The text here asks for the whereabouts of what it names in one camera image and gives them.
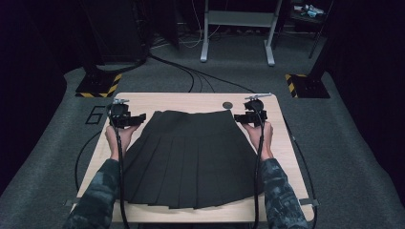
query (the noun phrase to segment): camouflage jacket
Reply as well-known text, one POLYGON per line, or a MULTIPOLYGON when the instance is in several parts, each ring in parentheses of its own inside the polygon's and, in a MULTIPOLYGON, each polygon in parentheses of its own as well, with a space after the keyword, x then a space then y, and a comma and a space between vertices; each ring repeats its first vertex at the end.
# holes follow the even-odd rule
MULTIPOLYGON (((274 158, 263 161, 261 173, 265 184, 268 227, 308 228, 298 199, 278 161, 274 158)), ((118 185, 119 163, 107 159, 63 228, 108 228, 112 220, 118 185)))
POLYGON ((63 228, 109 228, 119 186, 119 162, 107 159, 63 228))
POLYGON ((275 158, 261 163, 268 228, 308 228, 286 173, 275 158))

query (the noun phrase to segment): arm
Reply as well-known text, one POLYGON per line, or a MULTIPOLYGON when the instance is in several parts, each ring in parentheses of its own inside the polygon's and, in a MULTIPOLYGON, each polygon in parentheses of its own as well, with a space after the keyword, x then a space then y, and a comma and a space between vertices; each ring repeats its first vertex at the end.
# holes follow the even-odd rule
MULTIPOLYGON (((243 124, 249 133, 250 141, 259 148, 261 127, 251 127, 243 124)), ((265 205, 269 228, 308 228, 307 221, 301 210, 297 197, 288 183, 278 161, 271 152, 273 128, 265 123, 264 142, 261 156, 261 173, 265 185, 265 205)))
MULTIPOLYGON (((132 133, 137 128, 138 126, 118 130, 123 154, 126 153, 132 133)), ((111 224, 119 185, 118 146, 113 127, 108 126, 105 135, 110 146, 111 157, 104 162, 93 177, 63 228, 108 228, 111 224)))

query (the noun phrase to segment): black curtain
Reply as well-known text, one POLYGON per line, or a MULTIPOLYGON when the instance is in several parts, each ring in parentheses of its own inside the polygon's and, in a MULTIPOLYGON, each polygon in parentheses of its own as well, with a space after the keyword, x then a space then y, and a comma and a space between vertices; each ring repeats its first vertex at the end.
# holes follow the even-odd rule
POLYGON ((66 91, 64 73, 81 67, 71 45, 72 27, 80 30, 91 56, 99 61, 96 43, 78 2, 0 3, 1 126, 5 129, 0 194, 52 119, 66 91))
POLYGON ((337 1, 329 38, 309 76, 328 71, 405 206, 405 15, 399 1, 337 1))

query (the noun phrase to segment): gray carpet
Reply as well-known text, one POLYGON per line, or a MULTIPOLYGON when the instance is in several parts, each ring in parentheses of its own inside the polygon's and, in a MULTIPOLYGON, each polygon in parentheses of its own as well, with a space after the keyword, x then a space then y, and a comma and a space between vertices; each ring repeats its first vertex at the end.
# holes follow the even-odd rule
MULTIPOLYGON (((308 73, 322 43, 314 57, 308 59, 310 39, 283 35, 274 51, 276 66, 269 67, 264 39, 249 35, 212 41, 208 61, 204 64, 200 63, 201 43, 193 49, 181 46, 177 51, 164 46, 151 53, 241 84, 256 93, 273 93, 278 97, 321 202, 316 228, 405 228, 405 210, 394 186, 356 130, 330 76, 325 73, 322 80, 331 99, 297 99, 289 94, 285 74, 308 73)), ((0 228, 60 228, 69 215, 70 207, 64 206, 64 202, 75 197, 76 156, 86 141, 102 130, 106 116, 98 125, 86 125, 86 119, 94 106, 105 106, 112 101, 112 98, 75 97, 83 75, 81 69, 65 75, 68 89, 52 122, 0 197, 0 228)), ((207 79, 216 93, 248 93, 207 79)), ((202 82, 201 88, 200 80, 195 80, 193 93, 212 93, 206 82, 202 82)), ((187 93, 190 86, 188 74, 148 59, 143 66, 123 74, 116 93, 187 93)), ((92 140, 83 152, 79 163, 80 180, 97 140, 98 137, 92 140)), ((302 159, 297 157, 308 183, 302 159)), ((122 225, 114 223, 112 228, 122 228, 122 225)))

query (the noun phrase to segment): hand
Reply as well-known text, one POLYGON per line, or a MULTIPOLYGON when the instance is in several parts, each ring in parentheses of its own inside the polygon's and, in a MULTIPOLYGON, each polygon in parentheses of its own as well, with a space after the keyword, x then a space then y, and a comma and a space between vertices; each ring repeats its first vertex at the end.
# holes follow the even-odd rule
MULTIPOLYGON (((118 128, 118 134, 121 138, 121 147, 122 147, 122 156, 125 156, 126 150, 128 149, 129 144, 131 143, 132 133, 138 128, 139 126, 131 126, 127 129, 118 128)), ((111 159, 119 160, 119 152, 118 152, 118 143, 116 132, 112 126, 108 126, 105 129, 105 136, 107 137, 108 145, 110 146, 111 150, 111 159)))
MULTIPOLYGON (((262 135, 262 127, 261 126, 252 127, 249 124, 242 124, 242 126, 249 133, 250 141, 253 144, 256 151, 258 151, 260 136, 262 135)), ((273 153, 271 152, 271 149, 270 149, 272 138, 273 138, 273 127, 271 126, 271 123, 265 122, 263 149, 262 149, 262 156, 261 156, 262 160, 273 158, 273 153)))

